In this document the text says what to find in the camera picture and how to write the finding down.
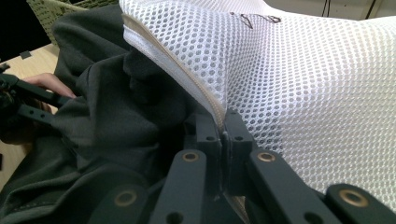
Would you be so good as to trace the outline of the white mesh laundry bag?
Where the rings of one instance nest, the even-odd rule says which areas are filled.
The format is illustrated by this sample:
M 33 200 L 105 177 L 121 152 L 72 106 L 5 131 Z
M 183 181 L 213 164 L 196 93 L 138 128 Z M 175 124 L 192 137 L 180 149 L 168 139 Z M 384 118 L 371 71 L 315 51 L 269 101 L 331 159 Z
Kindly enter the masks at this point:
M 125 40 L 222 124 L 237 111 L 311 188 L 396 212 L 396 16 L 352 21 L 265 0 L 120 0 Z

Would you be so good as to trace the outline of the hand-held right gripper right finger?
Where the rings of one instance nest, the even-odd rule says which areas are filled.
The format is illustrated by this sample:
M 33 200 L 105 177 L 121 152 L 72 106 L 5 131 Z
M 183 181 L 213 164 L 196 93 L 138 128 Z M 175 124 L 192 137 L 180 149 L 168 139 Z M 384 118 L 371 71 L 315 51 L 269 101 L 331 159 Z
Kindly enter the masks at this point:
M 228 110 L 223 133 L 223 187 L 232 196 L 250 196 L 254 184 L 248 173 L 250 153 L 254 150 L 253 137 L 242 116 Z

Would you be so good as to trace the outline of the dark grey garment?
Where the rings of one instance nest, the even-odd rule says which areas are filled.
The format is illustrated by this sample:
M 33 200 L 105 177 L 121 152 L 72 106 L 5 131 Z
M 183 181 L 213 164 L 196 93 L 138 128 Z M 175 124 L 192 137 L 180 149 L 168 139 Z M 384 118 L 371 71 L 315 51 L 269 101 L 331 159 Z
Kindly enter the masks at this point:
M 87 224 L 118 185 L 145 186 L 182 144 L 192 98 L 123 38 L 117 5 L 70 13 L 52 31 L 53 75 L 76 98 L 51 125 L 22 119 L 0 141 L 32 151 L 0 191 L 0 224 Z

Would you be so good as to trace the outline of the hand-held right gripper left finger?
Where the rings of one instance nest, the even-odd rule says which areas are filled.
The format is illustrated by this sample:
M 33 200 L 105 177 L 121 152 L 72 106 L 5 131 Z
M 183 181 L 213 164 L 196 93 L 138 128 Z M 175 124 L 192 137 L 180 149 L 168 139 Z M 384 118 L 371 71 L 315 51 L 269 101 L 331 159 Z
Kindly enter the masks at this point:
M 220 140 L 218 129 L 210 115 L 195 113 L 184 122 L 183 147 L 196 149 L 206 156 L 205 191 L 210 198 L 220 193 Z

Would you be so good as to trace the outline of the green woven basket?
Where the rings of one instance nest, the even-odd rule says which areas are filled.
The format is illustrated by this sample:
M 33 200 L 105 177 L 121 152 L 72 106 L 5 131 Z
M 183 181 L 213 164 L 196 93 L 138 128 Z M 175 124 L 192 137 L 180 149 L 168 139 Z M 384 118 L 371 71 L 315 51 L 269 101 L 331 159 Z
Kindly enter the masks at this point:
M 63 15 L 92 8 L 116 5 L 119 0 L 26 0 L 52 45 L 57 41 L 52 25 Z

